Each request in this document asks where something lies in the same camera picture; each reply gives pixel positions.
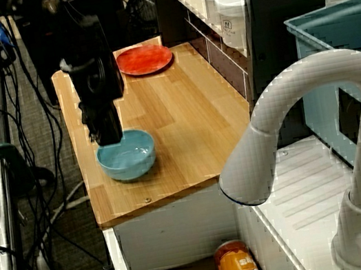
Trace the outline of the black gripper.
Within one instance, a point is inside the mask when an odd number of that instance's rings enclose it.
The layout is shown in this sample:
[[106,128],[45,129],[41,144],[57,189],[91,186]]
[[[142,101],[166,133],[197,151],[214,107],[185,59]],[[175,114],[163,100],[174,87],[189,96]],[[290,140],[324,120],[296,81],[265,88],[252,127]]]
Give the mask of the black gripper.
[[92,57],[81,65],[61,62],[60,68],[72,79],[90,141],[101,146],[120,143],[123,130],[118,112],[109,106],[123,96],[125,86],[114,56]]

